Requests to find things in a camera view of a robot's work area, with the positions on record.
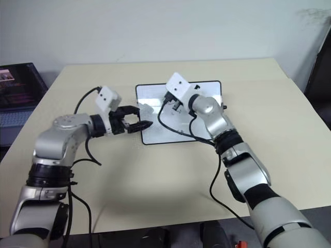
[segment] white tablet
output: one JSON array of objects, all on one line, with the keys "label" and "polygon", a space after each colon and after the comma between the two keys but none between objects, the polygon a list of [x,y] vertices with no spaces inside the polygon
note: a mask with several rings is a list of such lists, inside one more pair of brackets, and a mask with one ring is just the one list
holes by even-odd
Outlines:
[{"label": "white tablet", "polygon": [[[206,97],[213,97],[222,103],[221,83],[219,81],[191,82],[196,87],[198,94]],[[137,104],[140,108],[140,120],[153,121],[153,124],[141,132],[142,143],[145,145],[163,144],[173,142],[195,141],[193,138],[169,131],[161,126],[157,120],[157,115],[161,109],[163,99],[167,93],[166,84],[145,84],[136,86]],[[189,123],[193,118],[180,106],[176,111],[172,109],[174,101],[165,105],[160,118],[169,127],[189,134]],[[192,124],[192,131],[195,136],[210,139],[204,122],[198,117]]]}]

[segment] table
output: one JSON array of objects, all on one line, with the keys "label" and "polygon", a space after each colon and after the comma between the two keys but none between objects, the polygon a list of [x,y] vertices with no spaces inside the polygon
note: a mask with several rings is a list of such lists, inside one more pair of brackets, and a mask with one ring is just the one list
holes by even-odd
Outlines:
[{"label": "table", "polygon": [[[58,76],[1,162],[0,236],[8,235],[36,137],[54,118],[72,113],[81,96],[97,85],[115,89],[121,105],[135,105],[137,84],[165,83],[174,71],[189,81],[222,82],[227,115],[268,168],[278,194],[299,209],[331,205],[330,131],[274,59],[73,65]],[[94,99],[88,97],[80,112],[93,114]],[[90,204],[94,232],[232,217],[208,194],[218,162],[210,146],[145,146],[136,133],[93,139],[90,149],[102,166],[76,165],[78,185],[72,188]],[[76,158],[86,157],[81,146]],[[239,215],[248,215],[222,173],[214,193]],[[73,210],[71,233],[87,233],[84,206],[74,200]]]}]

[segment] laptop keyboard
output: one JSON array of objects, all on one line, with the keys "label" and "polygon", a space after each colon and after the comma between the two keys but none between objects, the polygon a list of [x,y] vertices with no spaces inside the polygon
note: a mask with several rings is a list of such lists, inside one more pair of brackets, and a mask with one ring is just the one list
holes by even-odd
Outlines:
[{"label": "laptop keyboard", "polygon": [[1,113],[0,128],[23,126],[33,111]]}]

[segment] black cable wire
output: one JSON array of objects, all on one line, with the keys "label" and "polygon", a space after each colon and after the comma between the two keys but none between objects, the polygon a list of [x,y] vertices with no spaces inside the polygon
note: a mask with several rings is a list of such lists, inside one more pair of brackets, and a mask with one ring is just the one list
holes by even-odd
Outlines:
[{"label": "black cable wire", "polygon": [[93,155],[91,154],[91,152],[89,151],[88,142],[89,142],[90,139],[91,139],[91,136],[87,137],[87,139],[85,141],[85,150],[86,150],[86,153],[91,158],[91,162],[96,163],[97,165],[101,165],[101,163],[98,160],[96,160],[93,157]]},{"label": "black cable wire", "polygon": [[89,95],[91,94],[93,91],[100,91],[101,90],[101,87],[95,87],[93,89],[90,89],[87,93],[85,93],[85,95],[82,96],[82,98],[78,101],[74,111],[73,111],[73,114],[77,114],[77,111],[78,111],[78,108],[79,106],[81,105],[82,101]]},{"label": "black cable wire", "polygon": [[[203,143],[205,143],[205,144],[209,144],[209,145],[212,145],[212,146],[215,145],[213,142],[210,142],[210,141],[208,141],[208,140],[206,140],[206,139],[204,139],[204,138],[201,138],[201,137],[197,137],[197,136],[195,136],[195,135],[193,134],[193,131],[192,131],[192,124],[193,124],[193,122],[195,121],[195,119],[197,118],[196,115],[191,119],[191,121],[190,121],[190,123],[189,123],[189,132],[190,132],[190,135],[188,135],[188,134],[186,134],[186,133],[178,132],[178,131],[176,131],[176,130],[170,128],[170,127],[168,127],[167,125],[165,125],[165,124],[160,120],[160,114],[161,114],[161,112],[162,112],[162,110],[163,110],[163,108],[164,108],[165,105],[166,105],[166,102],[164,102],[164,103],[162,104],[162,107],[161,107],[161,109],[160,109],[160,112],[159,112],[159,114],[158,114],[158,116],[157,116],[157,119],[158,119],[158,121],[160,122],[160,124],[161,124],[162,126],[164,126],[165,128],[167,128],[168,130],[170,130],[170,131],[172,131],[172,132],[175,132],[175,133],[178,133],[178,134],[181,134],[181,135],[184,135],[184,136],[188,136],[188,137],[195,138],[197,141],[203,142]],[[210,187],[209,187],[209,194],[210,194],[211,198],[212,198],[214,201],[216,201],[218,204],[220,204],[220,205],[222,205],[223,207],[225,207],[226,209],[228,209],[228,210],[229,210],[234,216],[236,216],[236,217],[237,217],[241,222],[243,222],[246,226],[248,226],[249,228],[251,228],[251,229],[254,230],[254,227],[253,227],[252,225],[250,225],[249,223],[247,223],[243,218],[241,218],[241,217],[240,217],[236,212],[234,212],[230,207],[228,207],[228,206],[227,206],[226,204],[224,204],[223,202],[219,201],[219,200],[213,195],[213,186],[214,186],[214,184],[215,184],[215,181],[216,181],[216,179],[217,179],[217,177],[218,177],[218,174],[219,174],[219,172],[220,172],[220,169],[221,169],[221,157],[219,156],[218,159],[219,159],[219,161],[218,161],[218,168],[217,168],[216,174],[215,174],[215,176],[214,176],[214,178],[213,178],[213,180],[212,180],[212,183],[210,184]]]},{"label": "black cable wire", "polygon": [[191,134],[187,134],[187,133],[179,132],[179,131],[177,131],[177,130],[175,130],[175,129],[173,129],[173,128],[170,128],[170,127],[167,126],[166,124],[164,124],[164,123],[161,121],[160,115],[161,115],[161,112],[163,111],[163,108],[164,108],[164,106],[166,105],[166,103],[167,103],[166,101],[163,102],[163,104],[162,104],[162,106],[161,106],[161,109],[160,109],[160,111],[159,111],[159,113],[158,113],[158,115],[157,115],[157,119],[158,119],[159,123],[160,123],[163,127],[165,127],[166,129],[168,129],[168,130],[170,130],[170,131],[172,131],[172,132],[174,132],[174,133],[178,133],[178,134],[183,135],[183,136],[186,136],[186,137],[194,138],[194,139],[196,139],[197,141],[200,141],[200,142],[203,142],[203,143],[206,143],[206,144],[209,144],[209,145],[214,146],[214,143],[211,142],[211,141],[209,141],[209,140],[207,140],[207,139],[204,139],[204,138],[201,138],[201,137],[197,137],[197,136],[194,136],[194,135],[191,135]]},{"label": "black cable wire", "polygon": [[[77,103],[75,109],[74,109],[74,114],[77,114],[78,108],[81,105],[81,103],[83,102],[83,100],[89,95],[91,94],[93,91],[100,91],[101,87],[95,87],[91,90],[89,90],[87,93],[85,93],[85,95],[83,95],[83,97],[79,100],[79,102]],[[91,154],[89,148],[88,148],[88,142],[91,139],[91,136],[87,137],[86,141],[85,141],[85,150],[87,155],[90,157],[90,159],[78,159],[76,161],[73,162],[72,167],[82,161],[88,161],[88,162],[92,162],[92,163],[96,163],[98,165],[101,165],[100,162],[98,162],[93,155]],[[69,201],[69,211],[68,211],[68,225],[67,225],[67,231],[66,231],[66,235],[63,239],[63,243],[62,243],[62,248],[66,248],[68,240],[69,240],[69,235],[70,235],[70,231],[71,231],[71,224],[72,224],[72,214],[73,214],[73,209],[72,209],[72,197],[74,196],[74,198],[76,198],[77,200],[79,200],[81,203],[83,203],[85,205],[85,207],[87,208],[88,211],[88,219],[89,219],[89,226],[88,226],[88,231],[89,234],[91,235],[92,238],[92,214],[91,214],[91,209],[89,207],[89,205],[81,198],[79,198],[78,196],[76,196],[75,194],[73,194],[73,192],[71,191],[71,182],[68,186],[68,201]]]},{"label": "black cable wire", "polygon": [[236,212],[234,212],[230,207],[228,207],[226,204],[224,204],[223,202],[219,201],[214,195],[213,195],[213,186],[214,183],[218,177],[218,174],[221,170],[221,156],[218,156],[218,167],[217,167],[217,171],[216,174],[212,180],[212,183],[210,184],[209,187],[209,194],[212,197],[212,199],[214,201],[216,201],[218,204],[222,205],[223,207],[225,207],[226,209],[228,209],[234,216],[236,216],[238,218],[238,220],[240,220],[241,222],[243,222],[246,226],[248,226],[249,228],[254,230],[254,227],[252,225],[250,225],[249,223],[247,223],[243,218],[241,218]]},{"label": "black cable wire", "polygon": [[76,200],[80,201],[87,209],[88,212],[88,235],[89,235],[89,245],[91,248],[93,248],[93,242],[92,242],[92,213],[91,213],[91,208],[89,205],[84,201],[82,198],[78,197],[75,195],[73,192],[72,197],[75,198]]},{"label": "black cable wire", "polygon": [[62,248],[66,248],[67,247],[67,243],[69,240],[69,235],[70,235],[70,231],[71,231],[71,224],[72,224],[72,192],[71,192],[71,185],[68,185],[68,201],[69,201],[69,213],[68,213],[68,225],[67,225],[67,231],[66,231],[66,235],[63,239],[63,243],[62,243]]}]

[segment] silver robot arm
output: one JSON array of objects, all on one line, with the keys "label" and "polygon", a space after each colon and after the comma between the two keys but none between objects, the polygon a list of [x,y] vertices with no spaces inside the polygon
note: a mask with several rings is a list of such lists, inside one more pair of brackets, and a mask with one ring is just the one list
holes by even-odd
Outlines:
[{"label": "silver robot arm", "polygon": [[225,178],[234,198],[246,203],[264,248],[330,248],[328,241],[287,199],[271,188],[270,175],[238,134],[214,98],[204,97],[178,73],[166,84],[173,99],[188,113],[197,114],[226,166]]},{"label": "silver robot arm", "polygon": [[1,248],[48,247],[49,241],[64,233],[68,205],[65,198],[73,177],[71,167],[79,145],[88,138],[144,130],[152,122],[128,124],[125,115],[139,115],[133,106],[118,107],[120,96],[102,87],[96,99],[98,114],[65,115],[56,118],[50,129],[41,133],[35,144],[33,162],[26,185],[22,187],[12,217],[10,236],[0,241]]}]

